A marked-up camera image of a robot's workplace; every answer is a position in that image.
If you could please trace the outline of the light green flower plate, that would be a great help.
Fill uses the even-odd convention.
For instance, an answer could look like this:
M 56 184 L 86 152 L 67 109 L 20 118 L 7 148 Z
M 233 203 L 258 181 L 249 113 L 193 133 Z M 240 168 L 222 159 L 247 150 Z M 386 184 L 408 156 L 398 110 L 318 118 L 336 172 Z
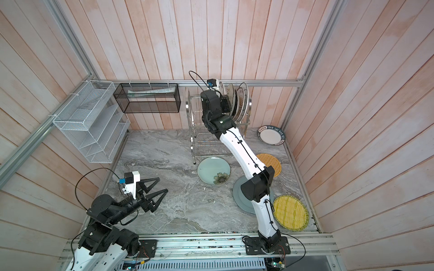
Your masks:
M 219 185 L 225 183 L 231 174 L 230 165 L 220 157 L 208 157 L 200 162 L 197 173 L 206 184 Z

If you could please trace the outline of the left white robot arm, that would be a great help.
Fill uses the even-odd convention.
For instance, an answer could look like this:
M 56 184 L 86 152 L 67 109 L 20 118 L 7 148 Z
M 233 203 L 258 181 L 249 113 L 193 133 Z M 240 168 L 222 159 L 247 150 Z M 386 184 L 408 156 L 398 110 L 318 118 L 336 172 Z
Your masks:
M 136 182 L 136 199 L 117 202 L 108 194 L 98 196 L 87 211 L 90 223 L 82 232 L 67 270 L 114 271 L 127 257 L 133 260 L 127 267 L 134 269 L 155 257 L 156 239 L 140 241 L 138 234 L 119 229 L 116 224 L 139 208 L 144 212 L 155 212 L 168 193 L 167 189 L 150 192 L 159 181 L 157 177 Z

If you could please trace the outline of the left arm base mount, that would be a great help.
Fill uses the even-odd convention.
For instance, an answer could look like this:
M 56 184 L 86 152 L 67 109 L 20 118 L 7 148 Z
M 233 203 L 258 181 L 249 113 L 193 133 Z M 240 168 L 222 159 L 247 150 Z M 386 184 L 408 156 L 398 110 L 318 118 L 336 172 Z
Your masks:
M 153 258 L 156 254 L 156 239 L 140 239 L 135 233 L 124 232 L 115 241 L 123 250 L 126 250 L 127 257 Z

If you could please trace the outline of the dark blue oval plate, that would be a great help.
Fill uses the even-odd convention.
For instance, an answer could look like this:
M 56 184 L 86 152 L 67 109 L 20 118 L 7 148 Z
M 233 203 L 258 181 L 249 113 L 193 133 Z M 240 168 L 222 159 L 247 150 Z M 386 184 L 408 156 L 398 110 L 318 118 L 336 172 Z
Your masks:
M 238 107 L 238 94 L 237 94 L 237 91 L 234 90 L 233 105 L 232 105 L 232 112 L 231 112 L 231 118 L 233 120 L 235 120 L 235 115 L 236 115 L 236 112 L 237 112 L 237 107 Z

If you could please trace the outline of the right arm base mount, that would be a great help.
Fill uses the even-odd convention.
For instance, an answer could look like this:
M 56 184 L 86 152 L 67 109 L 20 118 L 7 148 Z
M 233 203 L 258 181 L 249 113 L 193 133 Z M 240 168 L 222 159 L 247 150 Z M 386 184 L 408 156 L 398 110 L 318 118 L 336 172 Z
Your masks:
M 276 242 L 269 242 L 261 237 L 243 236 L 242 242 L 245 245 L 245 251 L 247 255 L 274 255 L 291 254 L 289 243 L 286 237 L 281 237 Z

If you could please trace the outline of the cream floral plate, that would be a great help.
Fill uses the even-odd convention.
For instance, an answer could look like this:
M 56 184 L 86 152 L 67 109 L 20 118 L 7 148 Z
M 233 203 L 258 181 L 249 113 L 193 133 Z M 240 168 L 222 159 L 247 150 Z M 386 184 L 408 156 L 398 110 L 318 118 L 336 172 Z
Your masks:
M 230 112 L 229 112 L 229 115 L 231 115 L 231 112 L 232 112 L 234 90 L 235 90 L 234 85 L 233 84 L 229 84 L 228 87 L 227 87 L 227 95 L 228 95 L 228 100 L 230 102 Z

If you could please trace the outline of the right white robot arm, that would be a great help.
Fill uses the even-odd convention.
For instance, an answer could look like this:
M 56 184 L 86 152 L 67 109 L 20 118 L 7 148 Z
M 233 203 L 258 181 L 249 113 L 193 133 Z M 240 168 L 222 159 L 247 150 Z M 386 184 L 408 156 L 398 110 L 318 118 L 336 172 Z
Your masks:
M 246 199 L 252 202 L 258 221 L 258 236 L 265 249 L 280 241 L 281 234 L 275 226 L 270 201 L 270 186 L 275 170 L 266 166 L 243 139 L 236 123 L 221 107 L 220 96 L 214 90 L 201 93 L 202 121 L 208 131 L 225 145 L 241 166 L 247 181 L 241 185 Z

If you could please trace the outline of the white plate with black emblem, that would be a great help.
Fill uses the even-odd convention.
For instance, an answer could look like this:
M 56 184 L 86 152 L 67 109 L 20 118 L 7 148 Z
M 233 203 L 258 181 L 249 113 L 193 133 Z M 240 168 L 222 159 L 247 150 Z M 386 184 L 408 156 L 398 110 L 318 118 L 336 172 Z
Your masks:
M 247 114 L 248 107 L 250 104 L 250 91 L 246 82 L 242 82 L 240 84 L 240 88 L 243 91 L 243 106 L 241 109 L 239 121 L 242 121 Z

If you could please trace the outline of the stainless steel dish rack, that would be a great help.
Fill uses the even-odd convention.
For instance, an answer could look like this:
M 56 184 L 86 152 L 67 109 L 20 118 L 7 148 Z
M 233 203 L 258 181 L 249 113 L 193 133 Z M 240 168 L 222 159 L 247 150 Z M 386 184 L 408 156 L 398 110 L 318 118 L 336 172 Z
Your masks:
M 225 145 L 216 139 L 203 124 L 200 92 L 200 90 L 189 91 L 188 100 L 186 102 L 189 131 L 191 132 L 191 153 L 194 163 L 196 163 L 199 157 L 222 157 L 231 155 Z M 251 109 L 252 98 L 250 98 L 250 104 L 245 118 L 242 121 L 235 121 L 243 137 L 246 136 L 246 131 L 250 124 Z

